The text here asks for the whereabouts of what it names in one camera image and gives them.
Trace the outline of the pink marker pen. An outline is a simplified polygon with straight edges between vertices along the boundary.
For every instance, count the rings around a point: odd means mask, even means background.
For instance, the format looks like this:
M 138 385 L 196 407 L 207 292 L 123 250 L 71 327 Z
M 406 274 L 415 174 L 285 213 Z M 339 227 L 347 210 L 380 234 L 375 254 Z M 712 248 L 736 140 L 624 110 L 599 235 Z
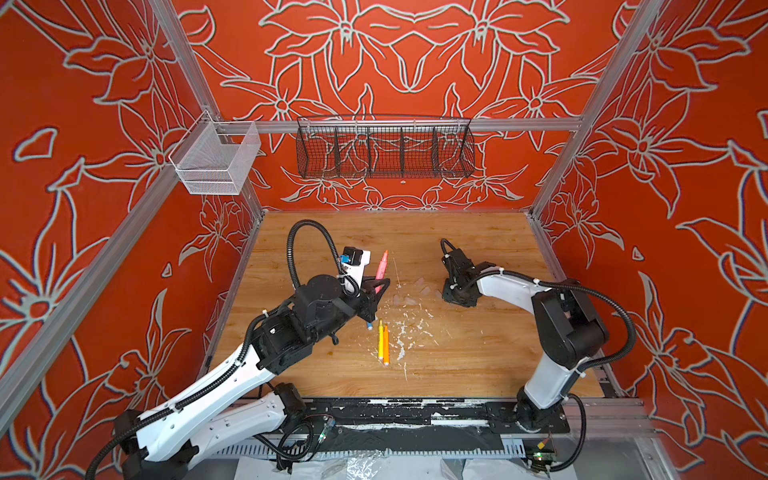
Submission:
M 382 257 L 376 272 L 375 278 L 377 280 L 383 280 L 385 278 L 385 274 L 388 266 L 388 256 L 389 256 L 389 252 L 385 250 L 384 253 L 382 254 Z

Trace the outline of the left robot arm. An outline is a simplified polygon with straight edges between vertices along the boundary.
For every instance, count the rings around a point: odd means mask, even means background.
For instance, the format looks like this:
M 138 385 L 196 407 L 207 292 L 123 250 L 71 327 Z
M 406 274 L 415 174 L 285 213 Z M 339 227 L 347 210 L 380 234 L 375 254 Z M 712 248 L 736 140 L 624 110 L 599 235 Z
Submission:
M 335 273 L 300 280 L 294 243 L 303 227 L 323 235 Z M 338 331 L 350 320 L 375 321 L 390 281 L 366 275 L 370 260 L 367 250 L 338 250 L 317 221 L 295 223 L 286 241 L 293 294 L 254 318 L 241 346 L 181 393 L 152 409 L 129 409 L 116 417 L 113 438 L 95 455 L 85 478 L 96 478 L 104 460 L 121 449 L 126 479 L 182 479 L 211 454 L 283 427 L 305 408 L 293 384 L 277 384 L 265 397 L 241 407 L 235 401 L 307 358 L 320 341 L 336 341 Z

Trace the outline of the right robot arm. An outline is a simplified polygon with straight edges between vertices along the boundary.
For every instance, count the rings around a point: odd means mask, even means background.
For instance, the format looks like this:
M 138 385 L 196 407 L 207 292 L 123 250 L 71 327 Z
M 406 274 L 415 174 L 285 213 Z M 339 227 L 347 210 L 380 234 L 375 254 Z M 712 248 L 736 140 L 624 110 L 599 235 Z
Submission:
M 607 295 L 574 280 L 544 281 L 493 263 L 474 264 L 446 239 L 440 240 L 447 270 L 442 298 L 465 308 L 492 297 L 531 313 L 543 351 L 534 374 L 517 394 L 515 421 L 526 432 L 547 426 L 576 381 L 589 369 L 626 357 L 637 332 L 628 312 Z M 627 338 L 618 351 L 598 358 L 609 332 L 594 299 L 610 306 L 622 319 Z

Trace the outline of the yellow marker pen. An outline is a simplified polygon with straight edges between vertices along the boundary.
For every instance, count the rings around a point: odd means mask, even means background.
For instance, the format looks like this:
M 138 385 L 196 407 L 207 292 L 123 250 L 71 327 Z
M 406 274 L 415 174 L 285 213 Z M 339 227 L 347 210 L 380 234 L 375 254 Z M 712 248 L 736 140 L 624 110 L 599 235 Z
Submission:
M 384 324 L 381 320 L 378 321 L 378 348 L 377 348 L 377 356 L 380 361 L 383 362 L 384 359 Z

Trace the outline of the orange marker pen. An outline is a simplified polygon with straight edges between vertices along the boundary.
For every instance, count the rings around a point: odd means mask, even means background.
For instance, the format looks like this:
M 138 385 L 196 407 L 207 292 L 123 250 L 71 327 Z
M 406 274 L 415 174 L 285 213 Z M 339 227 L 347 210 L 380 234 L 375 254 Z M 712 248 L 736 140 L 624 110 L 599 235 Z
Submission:
M 390 336 L 388 325 L 384 325 L 382 333 L 382 359 L 384 365 L 390 364 Z

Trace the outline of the white mesh basket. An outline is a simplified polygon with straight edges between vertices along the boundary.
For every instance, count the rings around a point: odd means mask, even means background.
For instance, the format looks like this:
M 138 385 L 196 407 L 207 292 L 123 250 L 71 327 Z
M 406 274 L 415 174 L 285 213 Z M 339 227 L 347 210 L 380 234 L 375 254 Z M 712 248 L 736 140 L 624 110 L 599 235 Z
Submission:
M 215 120 L 204 110 L 169 154 L 192 195 L 238 195 L 261 151 L 255 122 Z

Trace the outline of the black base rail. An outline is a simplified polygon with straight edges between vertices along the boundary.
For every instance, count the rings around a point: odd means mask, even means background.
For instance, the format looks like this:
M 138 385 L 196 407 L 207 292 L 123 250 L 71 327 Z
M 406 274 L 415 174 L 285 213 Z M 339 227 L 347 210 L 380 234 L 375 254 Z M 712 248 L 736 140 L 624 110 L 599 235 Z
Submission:
M 317 460 L 382 455 L 444 458 L 523 458 L 540 440 L 569 438 L 576 429 L 558 409 L 535 433 L 515 420 L 513 399 L 478 398 L 307 398 L 314 435 L 325 435 Z

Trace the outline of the aluminium frame rail back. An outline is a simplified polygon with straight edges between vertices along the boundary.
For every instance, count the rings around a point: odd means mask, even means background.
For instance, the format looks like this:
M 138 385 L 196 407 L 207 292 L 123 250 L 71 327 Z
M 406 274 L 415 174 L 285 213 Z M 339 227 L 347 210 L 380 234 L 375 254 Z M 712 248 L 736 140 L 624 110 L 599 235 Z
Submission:
M 468 126 L 473 132 L 547 132 L 547 131 L 577 131 L 582 123 L 580 117 L 575 118 L 394 118 L 394 119 L 341 119 L 341 118 L 300 118 L 296 120 L 269 121 L 223 121 L 215 122 L 218 133 L 225 135 L 245 135 L 251 127 L 260 134 L 289 134 L 295 133 L 300 127 L 464 127 Z

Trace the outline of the aluminium frame rail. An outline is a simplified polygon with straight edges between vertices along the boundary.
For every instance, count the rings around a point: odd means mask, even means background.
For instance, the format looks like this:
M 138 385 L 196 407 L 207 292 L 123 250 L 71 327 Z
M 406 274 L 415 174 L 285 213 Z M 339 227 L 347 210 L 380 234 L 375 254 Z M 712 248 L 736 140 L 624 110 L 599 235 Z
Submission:
M 213 5 L 1 5 L 1 431 L 175 188 L 171 151 L 221 111 Z
M 473 132 L 547 132 L 547 131 L 577 131 L 582 123 L 580 117 L 575 118 L 394 118 L 394 119 L 341 119 L 341 118 L 300 118 L 296 120 L 269 121 L 223 121 L 215 122 L 218 133 L 225 135 L 245 135 L 251 127 L 260 134 L 289 134 L 295 133 L 300 127 L 464 127 L 468 126 Z
M 652 21 L 660 12 L 663 4 L 664 2 L 659 0 L 640 2 L 625 33 L 618 41 L 615 51 L 589 101 L 585 105 L 578 127 L 571 132 L 568 141 L 553 167 L 549 170 L 544 185 L 540 188 L 529 209 L 528 217 L 530 220 L 541 220 L 546 206 L 554 197 L 554 192 L 559 182 L 566 176 L 566 171 L 587 140 L 592 127 L 607 105 L 610 94 L 617 85 L 621 75 L 628 68 L 633 54 L 639 48 L 641 40 L 648 32 Z

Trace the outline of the aluminium frame rail right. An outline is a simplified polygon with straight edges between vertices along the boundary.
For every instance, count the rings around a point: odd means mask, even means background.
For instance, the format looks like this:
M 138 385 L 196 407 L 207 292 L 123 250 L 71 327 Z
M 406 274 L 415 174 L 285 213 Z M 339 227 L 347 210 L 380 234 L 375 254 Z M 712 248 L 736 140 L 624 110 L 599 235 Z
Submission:
M 610 94 L 617 85 L 621 75 L 628 68 L 633 54 L 639 48 L 641 40 L 648 32 L 652 21 L 660 12 L 663 4 L 664 2 L 659 0 L 640 2 L 625 33 L 618 41 L 615 51 L 589 101 L 585 105 L 578 127 L 571 132 L 568 141 L 553 167 L 549 170 L 544 185 L 540 188 L 529 209 L 528 217 L 530 220 L 541 220 L 546 206 L 554 197 L 554 192 L 559 182 L 566 176 L 566 171 L 587 140 L 592 127 L 607 105 Z

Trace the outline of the aluminium frame rail left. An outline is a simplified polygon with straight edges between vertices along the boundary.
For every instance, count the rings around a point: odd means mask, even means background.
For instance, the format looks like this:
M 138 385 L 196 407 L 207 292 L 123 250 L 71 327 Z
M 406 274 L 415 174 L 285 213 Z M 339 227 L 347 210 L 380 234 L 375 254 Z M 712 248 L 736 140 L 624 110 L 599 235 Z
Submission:
M 1 431 L 175 188 L 171 151 L 221 111 L 213 5 L 1 5 Z

